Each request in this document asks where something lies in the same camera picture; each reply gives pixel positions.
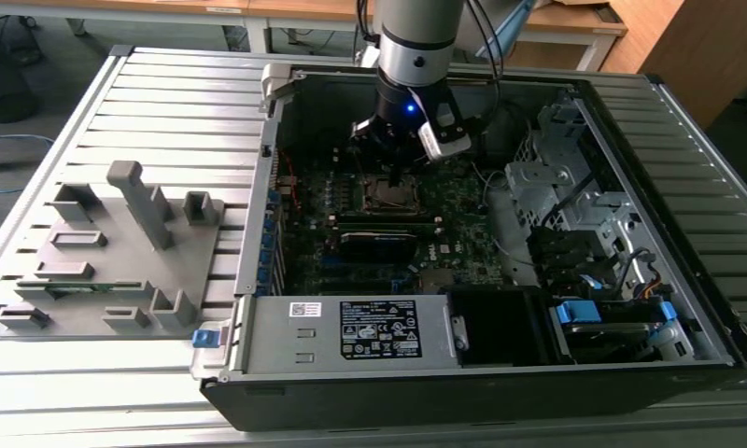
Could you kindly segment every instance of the warning label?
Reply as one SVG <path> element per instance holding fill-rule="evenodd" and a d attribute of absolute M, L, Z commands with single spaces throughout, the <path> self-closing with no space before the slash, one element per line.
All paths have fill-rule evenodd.
<path fill-rule="evenodd" d="M 340 355 L 345 359 L 420 357 L 415 301 L 341 301 Z"/>

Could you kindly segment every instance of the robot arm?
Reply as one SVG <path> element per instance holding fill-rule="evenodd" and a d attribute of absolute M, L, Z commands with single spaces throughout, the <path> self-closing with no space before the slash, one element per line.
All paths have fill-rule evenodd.
<path fill-rule="evenodd" d="M 445 82 L 464 0 L 380 0 L 376 106 L 355 134 L 371 134 L 383 161 L 399 170 L 420 144 L 429 161 L 471 147 L 467 124 Z"/>

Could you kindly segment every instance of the wooden desk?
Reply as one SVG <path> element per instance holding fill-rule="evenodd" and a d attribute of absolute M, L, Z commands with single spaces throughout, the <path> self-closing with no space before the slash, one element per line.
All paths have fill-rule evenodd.
<path fill-rule="evenodd" d="M 375 7 L 371 2 L 369 13 Z M 246 15 L 246 23 L 253 23 L 252 52 L 266 52 L 268 45 L 253 44 L 261 40 L 252 35 L 262 33 L 258 28 L 353 31 L 356 4 L 352 0 L 250 0 Z M 626 31 L 622 23 L 604 22 L 592 7 L 551 4 L 531 14 L 509 64 L 596 71 Z"/>
<path fill-rule="evenodd" d="M 371 2 L 369 15 L 373 10 Z M 270 28 L 351 32 L 356 26 L 353 0 L 0 0 L 0 14 L 245 26 L 257 53 L 269 52 Z M 598 70 L 624 33 L 626 26 L 603 22 L 591 7 L 548 5 L 531 14 L 509 62 Z"/>

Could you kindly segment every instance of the electronic component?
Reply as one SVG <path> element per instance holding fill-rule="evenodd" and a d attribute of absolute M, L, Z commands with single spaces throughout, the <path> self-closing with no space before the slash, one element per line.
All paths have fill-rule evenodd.
<path fill-rule="evenodd" d="M 590 297 L 599 294 L 603 284 L 614 285 L 616 259 L 607 257 L 595 231 L 537 227 L 527 244 L 536 278 L 553 295 Z"/>
<path fill-rule="evenodd" d="M 415 235 L 351 232 L 340 236 L 339 253 L 344 262 L 405 263 L 416 250 Z"/>
<path fill-rule="evenodd" d="M 385 176 L 368 176 L 364 181 L 363 211 L 371 215 L 416 215 L 420 211 L 415 177 L 401 176 L 391 185 Z"/>
<path fill-rule="evenodd" d="M 453 281 L 453 270 L 425 269 L 420 272 L 423 294 L 436 294 L 443 287 L 451 286 Z"/>

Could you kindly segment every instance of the floor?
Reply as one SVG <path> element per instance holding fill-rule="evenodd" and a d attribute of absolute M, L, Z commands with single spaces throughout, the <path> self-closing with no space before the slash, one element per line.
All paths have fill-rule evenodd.
<path fill-rule="evenodd" d="M 45 60 L 25 68 L 32 90 L 42 99 L 41 112 L 18 123 L 0 125 L 0 134 L 33 133 L 54 138 L 65 125 L 88 84 L 96 75 L 110 48 L 117 44 L 177 49 L 226 50 L 225 31 L 237 48 L 248 46 L 242 29 L 224 30 L 220 26 L 86 21 L 88 35 L 76 37 L 64 19 L 36 18 L 34 32 Z M 301 45 L 289 45 L 282 31 L 273 30 L 272 48 L 293 54 L 351 57 L 353 34 L 315 31 L 299 35 Z M 41 141 L 0 140 L 0 189 L 21 188 L 33 175 L 46 154 Z M 0 224 L 18 194 L 0 194 Z"/>
<path fill-rule="evenodd" d="M 33 91 L 42 98 L 42 110 L 30 119 L 0 125 L 0 134 L 57 136 L 105 55 L 116 44 L 214 50 L 226 50 L 228 41 L 233 49 L 248 45 L 242 29 L 222 29 L 218 26 L 164 23 L 141 26 L 130 22 L 86 21 L 88 35 L 76 37 L 64 19 L 37 18 L 37 22 L 40 26 L 34 34 L 46 58 L 26 68 L 25 75 Z M 351 56 L 352 33 L 300 32 L 297 38 L 304 44 L 289 45 L 284 31 L 272 30 L 273 50 Z M 747 182 L 747 114 L 742 106 L 732 105 L 726 109 L 708 134 Z M 46 145 L 42 142 L 0 140 L 0 189 L 17 189 L 26 184 L 45 154 Z M 0 224 L 17 197 L 18 194 L 0 194 Z"/>

